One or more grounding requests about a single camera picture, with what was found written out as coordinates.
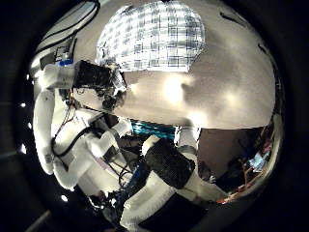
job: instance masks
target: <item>cable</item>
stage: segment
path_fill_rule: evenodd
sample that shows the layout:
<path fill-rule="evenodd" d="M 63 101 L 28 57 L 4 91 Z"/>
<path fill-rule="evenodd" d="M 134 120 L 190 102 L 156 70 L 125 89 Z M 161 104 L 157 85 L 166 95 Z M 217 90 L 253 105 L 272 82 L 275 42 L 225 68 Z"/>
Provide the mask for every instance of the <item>cable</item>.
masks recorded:
<path fill-rule="evenodd" d="M 107 165 L 113 170 L 113 172 L 119 177 L 119 173 L 116 171 L 116 169 L 109 163 L 107 162 Z"/>
<path fill-rule="evenodd" d="M 50 43 L 42 48 L 40 48 L 39 50 L 37 50 L 35 53 L 34 53 L 34 56 L 38 55 L 40 52 L 44 51 L 44 50 L 47 50 L 49 48 L 51 48 L 52 46 L 54 45 L 57 45 L 57 44 L 60 44 L 62 42 L 64 42 L 65 40 L 67 40 L 68 38 L 76 35 L 80 30 L 82 30 L 84 27 L 86 27 L 98 14 L 98 11 L 99 11 L 99 8 L 100 8 L 100 3 L 98 0 L 89 0 L 91 2 L 94 2 L 97 6 L 96 8 L 96 11 L 95 13 L 93 14 L 93 16 L 85 23 L 83 24 L 81 27 L 79 27 L 78 29 L 74 30 L 72 33 L 70 33 L 68 36 L 64 37 L 63 39 L 57 41 L 57 42 L 54 42 L 54 43 Z"/>
<path fill-rule="evenodd" d="M 75 23 L 72 24 L 71 26 L 65 27 L 65 28 L 63 28 L 63 29 L 61 29 L 61 30 L 59 30 L 59 31 L 56 31 L 56 32 L 53 32 L 53 33 L 49 34 L 48 36 L 44 37 L 44 38 L 41 40 L 41 43 L 42 43 L 43 41 L 47 40 L 48 38 L 54 36 L 54 35 L 60 34 L 60 33 L 64 32 L 64 31 L 67 31 L 67 30 L 71 29 L 72 27 L 76 26 L 76 25 L 79 24 L 81 21 L 83 21 L 86 17 L 88 17 L 88 16 L 95 10 L 95 8 L 96 8 L 96 4 L 94 5 L 94 7 L 93 7 L 88 13 L 86 13 L 85 16 L 83 16 L 82 18 L 80 18 L 77 22 L 75 22 Z"/>
<path fill-rule="evenodd" d="M 83 129 L 80 133 L 77 134 L 77 136 L 74 138 L 74 140 L 70 143 L 69 147 L 63 151 L 62 153 L 57 153 L 55 151 L 55 144 L 56 144 L 56 136 L 54 136 L 51 141 L 50 141 L 50 147 L 51 147 L 51 151 L 52 153 L 60 158 L 60 157 L 63 157 L 65 156 L 69 151 L 70 149 L 75 145 L 76 141 L 78 140 L 78 138 L 80 138 L 82 135 L 84 135 L 85 133 L 87 132 L 90 132 L 90 131 L 97 131 L 97 132 L 101 132 L 101 129 L 99 128 L 94 128 L 94 127 L 88 127 L 88 128 L 85 128 Z"/>
<path fill-rule="evenodd" d="M 123 170 L 122 170 L 122 171 L 120 172 L 120 174 L 119 174 L 118 183 L 119 183 L 119 186 L 120 186 L 121 189 L 124 188 L 124 185 L 122 185 L 122 179 L 123 179 L 123 176 L 125 175 L 125 174 L 124 174 L 124 173 L 125 173 L 125 170 L 126 170 L 126 168 L 127 168 L 132 162 L 134 162 L 134 161 L 135 161 L 135 162 L 139 161 L 139 158 L 130 160 L 130 161 L 124 166 Z"/>
<path fill-rule="evenodd" d="M 58 21 L 56 21 L 55 24 L 58 24 L 59 22 L 62 22 L 63 20 L 67 19 L 68 17 L 70 17 L 71 15 L 73 15 L 75 12 L 77 12 L 79 9 L 81 9 L 83 6 L 85 6 L 86 2 L 84 2 L 83 4 L 81 4 L 78 8 L 76 8 L 75 10 L 73 10 L 70 14 L 61 17 Z"/>

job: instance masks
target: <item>white plastic casing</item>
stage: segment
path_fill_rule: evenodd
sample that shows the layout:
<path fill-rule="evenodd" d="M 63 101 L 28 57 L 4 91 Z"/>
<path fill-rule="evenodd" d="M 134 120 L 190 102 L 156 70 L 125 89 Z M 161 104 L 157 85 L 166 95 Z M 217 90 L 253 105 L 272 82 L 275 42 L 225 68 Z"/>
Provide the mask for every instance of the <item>white plastic casing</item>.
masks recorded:
<path fill-rule="evenodd" d="M 54 107 L 54 94 L 49 90 L 41 91 L 37 96 L 34 109 L 33 132 L 42 169 L 48 175 L 53 173 L 50 140 Z"/>
<path fill-rule="evenodd" d="M 77 140 L 72 148 L 72 154 L 74 159 L 70 163 L 68 171 L 58 158 L 55 158 L 53 163 L 55 177 L 64 189 L 75 187 L 81 176 L 95 163 L 81 138 Z"/>
<path fill-rule="evenodd" d="M 39 77 L 39 84 L 42 89 L 70 89 L 73 85 L 74 77 L 74 66 L 59 67 L 49 64 L 45 66 L 42 75 Z"/>

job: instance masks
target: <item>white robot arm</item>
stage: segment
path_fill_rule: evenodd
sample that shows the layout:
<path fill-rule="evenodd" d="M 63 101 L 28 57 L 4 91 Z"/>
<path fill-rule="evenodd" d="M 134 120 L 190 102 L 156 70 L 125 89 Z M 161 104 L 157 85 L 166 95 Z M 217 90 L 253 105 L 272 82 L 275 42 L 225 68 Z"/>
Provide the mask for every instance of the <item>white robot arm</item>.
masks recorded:
<path fill-rule="evenodd" d="M 103 75 L 96 76 L 99 69 L 101 69 L 100 74 Z M 74 159 L 67 171 L 63 163 L 54 157 L 51 149 L 51 123 L 55 107 L 54 89 L 70 89 L 73 86 L 84 85 L 102 87 L 110 81 L 109 76 L 105 75 L 107 73 L 109 72 L 106 68 L 81 62 L 70 67 L 47 65 L 39 78 L 42 90 L 36 99 L 33 122 L 37 152 L 44 172 L 48 175 L 54 173 L 59 184 L 65 189 L 74 187 L 80 177 L 92 166 L 95 162 L 92 156 L 103 157 L 116 143 L 115 137 L 122 137 L 130 132 L 131 125 L 129 120 L 123 119 L 114 128 L 105 132 L 101 138 L 88 133 L 84 138 L 78 139 L 72 149 Z"/>

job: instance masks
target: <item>plaid fabric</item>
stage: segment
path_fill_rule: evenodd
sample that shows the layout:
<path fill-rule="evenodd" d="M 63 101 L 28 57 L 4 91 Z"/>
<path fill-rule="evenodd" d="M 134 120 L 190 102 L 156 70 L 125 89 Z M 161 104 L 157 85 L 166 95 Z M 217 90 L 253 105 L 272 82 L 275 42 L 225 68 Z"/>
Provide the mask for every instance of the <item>plaid fabric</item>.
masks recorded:
<path fill-rule="evenodd" d="M 204 47 L 201 17 L 182 2 L 158 1 L 120 8 L 98 39 L 96 62 L 122 72 L 188 72 Z"/>

